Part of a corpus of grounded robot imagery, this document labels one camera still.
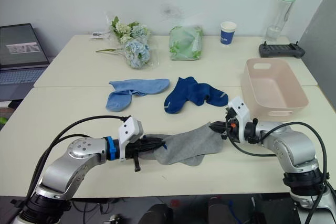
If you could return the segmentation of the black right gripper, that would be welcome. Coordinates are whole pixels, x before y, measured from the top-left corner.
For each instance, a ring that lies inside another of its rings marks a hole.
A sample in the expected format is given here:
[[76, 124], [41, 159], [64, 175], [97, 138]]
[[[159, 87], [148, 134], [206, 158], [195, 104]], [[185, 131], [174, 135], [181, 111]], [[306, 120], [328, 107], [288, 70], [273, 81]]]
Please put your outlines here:
[[222, 139], [238, 142], [238, 120], [233, 108], [226, 107], [225, 121], [212, 122], [209, 127], [212, 131], [221, 134]]

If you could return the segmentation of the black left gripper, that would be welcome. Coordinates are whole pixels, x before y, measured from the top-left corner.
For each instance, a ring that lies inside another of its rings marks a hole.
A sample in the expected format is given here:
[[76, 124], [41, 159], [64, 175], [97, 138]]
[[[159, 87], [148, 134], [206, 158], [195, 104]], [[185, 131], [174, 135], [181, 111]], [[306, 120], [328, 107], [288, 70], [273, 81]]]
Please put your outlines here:
[[128, 143], [125, 148], [125, 157], [127, 160], [132, 159], [134, 162], [134, 171], [141, 170], [139, 163], [139, 154], [144, 152], [152, 152], [162, 146], [165, 134], [146, 134], [145, 138], [141, 138], [134, 143]]

